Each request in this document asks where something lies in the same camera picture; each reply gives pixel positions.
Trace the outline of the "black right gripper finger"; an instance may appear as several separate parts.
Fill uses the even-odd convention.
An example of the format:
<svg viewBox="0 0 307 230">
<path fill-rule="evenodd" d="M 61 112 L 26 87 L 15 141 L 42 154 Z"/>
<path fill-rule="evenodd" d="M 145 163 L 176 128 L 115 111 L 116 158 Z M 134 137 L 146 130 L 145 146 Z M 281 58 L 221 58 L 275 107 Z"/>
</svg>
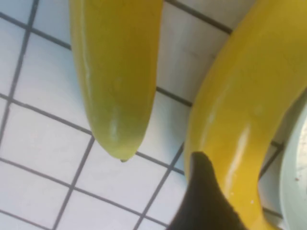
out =
<svg viewBox="0 0 307 230">
<path fill-rule="evenodd" d="M 245 230 L 238 213 L 223 195 L 213 165 L 204 152 L 190 158 L 189 183 L 169 230 Z"/>
</svg>

